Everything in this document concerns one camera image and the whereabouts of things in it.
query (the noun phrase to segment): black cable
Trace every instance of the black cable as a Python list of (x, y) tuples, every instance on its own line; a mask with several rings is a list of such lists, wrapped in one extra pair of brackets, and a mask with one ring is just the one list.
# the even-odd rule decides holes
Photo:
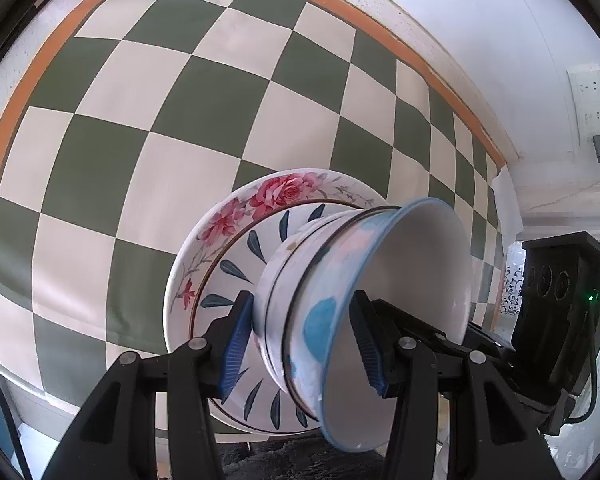
[(589, 329), (589, 369), (591, 371), (591, 401), (589, 402), (589, 409), (584, 415), (567, 418), (565, 420), (566, 424), (577, 424), (583, 420), (587, 420), (589, 415), (593, 413), (593, 408), (596, 407), (596, 399), (598, 398), (598, 367), (596, 363), (596, 328), (594, 317), (593, 306), (590, 306), (589, 311), (587, 312), (587, 327)]

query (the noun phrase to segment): white cord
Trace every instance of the white cord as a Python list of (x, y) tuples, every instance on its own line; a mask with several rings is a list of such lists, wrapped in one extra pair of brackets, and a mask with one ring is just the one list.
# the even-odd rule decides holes
[(553, 202), (547, 202), (545, 204), (538, 204), (533, 207), (530, 207), (529, 209), (524, 210), (523, 213), (528, 213), (529, 211), (533, 211), (533, 209), (538, 209), (539, 207), (557, 204), (558, 202), (561, 202), (562, 200), (564, 200), (566, 198), (571, 198), (572, 196), (576, 196), (578, 193), (582, 193), (583, 191), (586, 191), (587, 189), (591, 189), (592, 187), (597, 186), (598, 184), (600, 184), (600, 180), (597, 180), (593, 184), (590, 184), (587, 187), (583, 187), (582, 189), (579, 189), (573, 193), (569, 193), (568, 195), (562, 196), (558, 200), (554, 200)]

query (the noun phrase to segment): blue polka dot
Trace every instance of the blue polka dot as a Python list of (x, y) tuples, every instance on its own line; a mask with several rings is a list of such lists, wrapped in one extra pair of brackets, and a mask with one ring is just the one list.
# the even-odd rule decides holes
[(311, 352), (311, 355), (320, 364), (324, 364), (326, 359), (331, 320), (333, 320), (335, 311), (335, 298), (331, 297), (320, 300), (309, 311), (302, 327), (304, 343), (309, 352)]

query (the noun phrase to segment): white paper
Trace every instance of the white paper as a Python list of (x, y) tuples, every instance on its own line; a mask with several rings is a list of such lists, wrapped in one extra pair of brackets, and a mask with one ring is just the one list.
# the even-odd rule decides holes
[(493, 179), (491, 187), (496, 201), (496, 211), (500, 219), (502, 249), (507, 254), (509, 246), (516, 241), (516, 235), (523, 229), (516, 189), (513, 187), (513, 181), (507, 166), (502, 168), (500, 174)]

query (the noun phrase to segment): blue gripper pad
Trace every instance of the blue gripper pad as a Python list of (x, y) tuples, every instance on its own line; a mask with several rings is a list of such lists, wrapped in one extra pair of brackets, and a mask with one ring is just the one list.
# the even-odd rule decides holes
[(253, 294), (249, 294), (235, 323), (234, 331), (227, 342), (224, 354), (220, 359), (222, 373), (218, 384), (220, 398), (225, 400), (234, 389), (240, 374), (240, 365), (244, 351), (251, 336), (253, 322)]
[(378, 392), (379, 396), (384, 397), (389, 385), (382, 372), (382, 354), (369, 329), (369, 325), (366, 322), (362, 309), (363, 307), (356, 300), (356, 296), (354, 295), (349, 305), (349, 320), (354, 336), (356, 337), (358, 351), (360, 352), (360, 357), (362, 357), (362, 364), (365, 367), (366, 378), (369, 381), (369, 385)]

